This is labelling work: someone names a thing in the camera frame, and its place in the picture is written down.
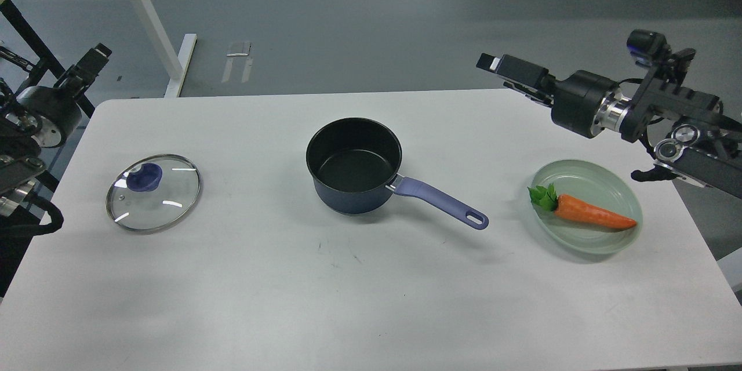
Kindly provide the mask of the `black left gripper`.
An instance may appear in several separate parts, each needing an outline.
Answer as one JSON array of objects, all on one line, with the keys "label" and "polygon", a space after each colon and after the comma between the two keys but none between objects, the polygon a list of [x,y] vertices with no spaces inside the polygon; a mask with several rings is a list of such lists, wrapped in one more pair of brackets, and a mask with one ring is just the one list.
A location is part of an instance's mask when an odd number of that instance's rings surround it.
[{"label": "black left gripper", "polygon": [[40,147],[63,146],[81,122],[82,112],[72,96],[82,96],[108,64],[112,50],[102,43],[88,49],[78,62],[54,83],[53,88],[32,86],[17,101],[32,115],[32,138]]}]

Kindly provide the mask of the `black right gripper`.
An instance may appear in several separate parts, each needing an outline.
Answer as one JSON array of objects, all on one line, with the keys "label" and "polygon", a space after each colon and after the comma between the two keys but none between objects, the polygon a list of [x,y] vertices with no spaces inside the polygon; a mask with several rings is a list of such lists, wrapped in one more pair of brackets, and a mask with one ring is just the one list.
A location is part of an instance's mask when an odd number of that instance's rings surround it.
[{"label": "black right gripper", "polygon": [[617,81],[585,70],[555,81],[545,67],[508,54],[480,54],[475,67],[496,75],[506,88],[524,94],[530,101],[551,108],[555,125],[588,139],[602,131],[596,116],[603,100],[619,86]]}]

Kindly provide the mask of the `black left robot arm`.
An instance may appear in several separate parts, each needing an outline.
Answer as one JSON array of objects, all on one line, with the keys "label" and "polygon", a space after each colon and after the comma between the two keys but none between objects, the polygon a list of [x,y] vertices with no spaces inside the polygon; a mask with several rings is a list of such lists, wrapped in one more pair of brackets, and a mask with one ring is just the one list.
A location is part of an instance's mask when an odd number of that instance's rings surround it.
[{"label": "black left robot arm", "polygon": [[5,296],[30,241],[63,226],[61,210],[39,193],[54,192],[57,179],[41,158],[44,149],[62,147],[94,107],[86,93],[108,64],[111,49],[99,43],[64,70],[48,88],[37,81],[49,69],[2,49],[2,56],[29,73],[30,85],[11,90],[2,81],[2,295]]}]

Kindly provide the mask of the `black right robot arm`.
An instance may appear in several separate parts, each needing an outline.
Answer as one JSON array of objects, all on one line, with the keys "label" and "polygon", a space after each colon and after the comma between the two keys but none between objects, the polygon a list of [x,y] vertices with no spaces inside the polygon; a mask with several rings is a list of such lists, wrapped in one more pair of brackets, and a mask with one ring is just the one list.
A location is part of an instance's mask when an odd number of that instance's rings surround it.
[{"label": "black right robot arm", "polygon": [[611,130],[641,142],[654,167],[634,171],[636,181],[683,179],[740,197],[740,122],[723,114],[718,96],[684,88],[694,55],[694,49],[631,52],[647,73],[630,97],[619,81],[583,70],[560,81],[545,67],[508,54],[481,54],[477,67],[548,107],[559,127],[589,139]]}]

